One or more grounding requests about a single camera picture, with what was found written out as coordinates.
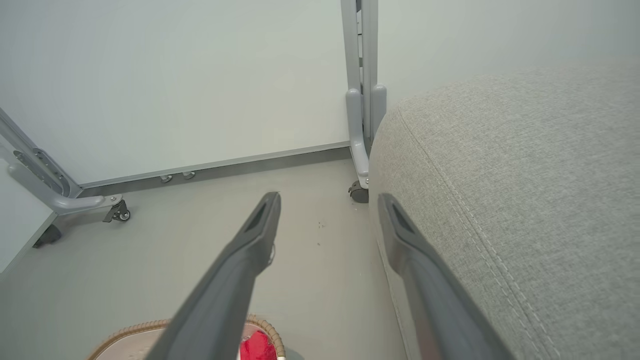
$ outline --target gray fabric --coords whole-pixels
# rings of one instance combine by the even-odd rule
[[[483,76],[402,101],[372,148],[378,243],[388,192],[515,356],[635,357],[639,114],[636,61]],[[416,359],[404,288],[385,266]]]

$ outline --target red object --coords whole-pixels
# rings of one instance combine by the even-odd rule
[[[261,331],[256,331],[249,340],[240,344],[240,360],[276,360],[276,348]]]

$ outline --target gray floor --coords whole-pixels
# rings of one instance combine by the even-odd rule
[[[262,171],[118,185],[142,189],[125,194],[124,224],[101,223],[103,211],[60,219],[65,237],[30,249],[0,284],[0,358],[84,359],[122,327],[171,317],[260,197],[277,190],[276,256],[250,311],[275,326],[288,359],[405,359],[368,205],[346,191],[348,156],[252,166]]]

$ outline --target wicker basket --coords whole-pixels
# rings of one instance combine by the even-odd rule
[[[103,341],[87,360],[144,360],[169,321],[158,320],[126,327]],[[278,360],[285,360],[284,346],[276,329],[266,320],[249,315],[244,323],[242,339],[250,338],[256,331],[267,334],[276,348]]]

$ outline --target stitching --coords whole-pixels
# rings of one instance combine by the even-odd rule
[[[400,119],[402,120],[403,125],[407,128],[407,130],[409,131],[409,133],[411,134],[412,138],[414,141],[417,142],[417,139],[415,138],[415,135],[413,135],[413,133],[411,132],[411,130],[409,129],[409,127],[407,126],[406,122],[404,121],[404,117],[403,114],[399,111],[398,112],[400,114]],[[424,154],[427,156],[428,159],[431,159],[429,157],[429,154],[427,154],[427,152],[418,144],[418,148],[420,148]],[[531,334],[529,333],[529,331],[527,330],[527,327],[525,326],[525,324],[522,322],[522,319],[520,318],[520,314],[518,314],[518,311],[516,311],[515,306],[513,305],[513,303],[511,302],[511,300],[509,299],[509,295],[506,293],[506,291],[504,291],[504,288],[502,287],[502,284],[500,283],[500,281],[498,280],[497,275],[495,274],[495,272],[493,271],[493,269],[491,268],[491,265],[489,265],[488,260],[486,259],[486,257],[484,256],[482,250],[480,250],[480,248],[478,247],[478,244],[476,242],[476,240],[474,239],[474,237],[471,235],[471,232],[467,229],[467,226],[465,225],[464,221],[462,221],[462,217],[460,216],[460,214],[458,213],[458,210],[456,209],[456,207],[453,205],[453,202],[451,201],[451,198],[449,197],[449,194],[447,193],[447,191],[444,190],[444,187],[442,186],[442,183],[440,182],[440,179],[438,178],[438,176],[435,175],[435,172],[431,169],[431,167],[428,167],[429,171],[431,172],[431,175],[433,175],[433,177],[436,179],[436,181],[438,182],[438,186],[440,187],[440,190],[444,193],[444,195],[447,197],[447,200],[449,201],[449,204],[451,205],[451,208],[453,209],[453,211],[456,213],[456,215],[458,216],[458,220],[460,221],[460,223],[462,224],[462,226],[464,227],[465,231],[467,232],[467,234],[469,235],[469,238],[471,239],[471,241],[474,243],[474,245],[476,246],[476,249],[478,250],[478,252],[480,253],[480,256],[482,257],[482,259],[484,260],[484,263],[486,264],[486,266],[489,268],[489,271],[493,274],[493,278],[495,279],[495,282],[498,283],[498,286],[500,287],[500,290],[502,290],[502,293],[504,294],[505,298],[507,299],[507,302],[509,302],[509,306],[511,306],[511,310],[513,311],[514,314],[516,314],[516,317],[518,318],[518,321],[520,322],[520,325],[522,326],[522,329],[524,330],[524,332],[526,333],[527,337],[529,338],[529,341],[531,342],[531,345],[533,345],[533,349],[536,351],[538,357],[540,357],[540,351],[538,350],[538,347],[536,346],[536,344],[533,341],[533,338],[531,337]]]
[[[502,265],[502,267],[504,268],[504,270],[506,271],[507,275],[509,276],[509,278],[513,281],[513,284],[515,285],[516,289],[518,290],[520,296],[522,296],[522,298],[524,299],[525,304],[527,304],[527,307],[531,310],[531,313],[533,314],[533,316],[536,318],[536,320],[538,321],[540,327],[542,328],[542,331],[545,333],[545,336],[547,337],[547,339],[549,340],[549,342],[551,343],[551,347],[554,349],[554,352],[556,352],[556,354],[558,355],[558,357],[560,356],[560,352],[556,349],[556,344],[554,344],[553,340],[551,340],[551,337],[549,336],[547,330],[545,329],[545,326],[542,324],[542,321],[540,320],[540,318],[538,317],[538,315],[536,314],[535,310],[533,309],[533,307],[531,306],[531,304],[529,303],[529,299],[527,299],[527,297],[524,295],[524,293],[522,292],[522,290],[520,289],[520,286],[518,285],[518,282],[513,278],[513,276],[511,275],[511,272],[509,272],[509,269],[507,268],[507,266],[504,264],[504,262],[502,261],[502,258],[500,257],[500,255],[498,255],[498,253],[495,251],[495,249],[493,248],[493,244],[491,244],[491,241],[489,240],[489,237],[484,233],[484,230],[482,229],[482,227],[480,226],[480,224],[478,224],[478,221],[476,220],[476,217],[474,216],[474,214],[471,212],[471,210],[469,210],[467,204],[465,203],[465,201],[462,199],[462,196],[460,195],[460,193],[456,190],[456,187],[453,186],[453,182],[451,181],[451,179],[449,179],[449,176],[447,176],[447,174],[444,172],[444,170],[442,169],[442,167],[440,166],[439,162],[436,159],[432,159],[433,162],[435,163],[435,165],[440,169],[440,172],[444,175],[445,179],[449,182],[449,185],[451,186],[451,188],[453,189],[453,191],[458,195],[458,198],[460,199],[460,201],[462,202],[462,204],[464,205],[465,209],[467,209],[467,213],[469,213],[469,215],[471,216],[472,219],[474,219],[474,222],[476,223],[476,225],[478,226],[478,229],[480,229],[480,233],[482,233],[482,235],[484,236],[484,239],[486,240],[486,242],[489,244],[489,247],[491,248],[491,250],[493,251],[493,253],[495,254],[495,256],[498,258],[498,261],[500,261],[500,264]]]

